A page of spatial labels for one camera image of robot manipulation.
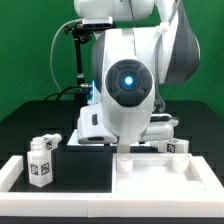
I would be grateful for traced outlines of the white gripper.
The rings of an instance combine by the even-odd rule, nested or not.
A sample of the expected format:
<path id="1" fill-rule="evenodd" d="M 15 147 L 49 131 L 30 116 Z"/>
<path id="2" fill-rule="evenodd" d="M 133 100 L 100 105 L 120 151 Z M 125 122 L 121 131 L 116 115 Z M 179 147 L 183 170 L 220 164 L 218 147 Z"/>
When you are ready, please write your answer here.
<path id="1" fill-rule="evenodd" d="M 85 106 L 77 122 L 79 144 L 116 144 L 129 153 L 135 143 L 170 140 L 179 120 L 167 113 L 150 114 L 120 108 L 105 113 L 101 104 Z"/>

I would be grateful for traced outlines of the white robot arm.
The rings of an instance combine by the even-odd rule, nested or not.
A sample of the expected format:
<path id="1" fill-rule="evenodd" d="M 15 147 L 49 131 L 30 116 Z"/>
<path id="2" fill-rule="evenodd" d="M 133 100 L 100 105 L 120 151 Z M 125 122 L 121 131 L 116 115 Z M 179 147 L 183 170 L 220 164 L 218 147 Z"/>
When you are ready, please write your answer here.
<path id="1" fill-rule="evenodd" d="M 115 144 L 173 138 L 161 84 L 197 70 L 200 48 L 182 0 L 74 0 L 81 25 L 98 34 L 92 52 L 92 102 L 80 110 L 77 142 Z"/>

